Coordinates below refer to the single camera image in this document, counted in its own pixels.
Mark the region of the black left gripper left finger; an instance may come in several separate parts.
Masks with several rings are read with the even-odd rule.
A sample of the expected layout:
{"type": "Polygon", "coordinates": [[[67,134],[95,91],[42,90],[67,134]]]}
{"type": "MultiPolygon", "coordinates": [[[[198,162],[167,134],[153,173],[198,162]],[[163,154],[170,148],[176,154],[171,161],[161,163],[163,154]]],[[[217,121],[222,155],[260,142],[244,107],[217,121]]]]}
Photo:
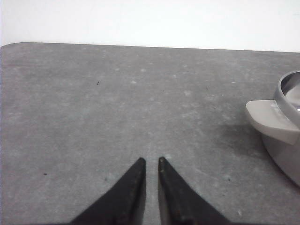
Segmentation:
{"type": "Polygon", "coordinates": [[[138,158],[72,225],[141,225],[146,201],[146,161],[138,158]]]}

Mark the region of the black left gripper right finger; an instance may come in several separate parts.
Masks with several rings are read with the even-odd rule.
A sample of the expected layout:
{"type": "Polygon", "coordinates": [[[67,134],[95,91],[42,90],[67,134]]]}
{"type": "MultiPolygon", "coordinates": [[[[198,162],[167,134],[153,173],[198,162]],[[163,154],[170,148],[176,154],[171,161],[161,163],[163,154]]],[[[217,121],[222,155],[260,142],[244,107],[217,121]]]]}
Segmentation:
{"type": "Polygon", "coordinates": [[[184,181],[165,157],[158,160],[158,202],[162,225],[230,224],[184,181]]]}

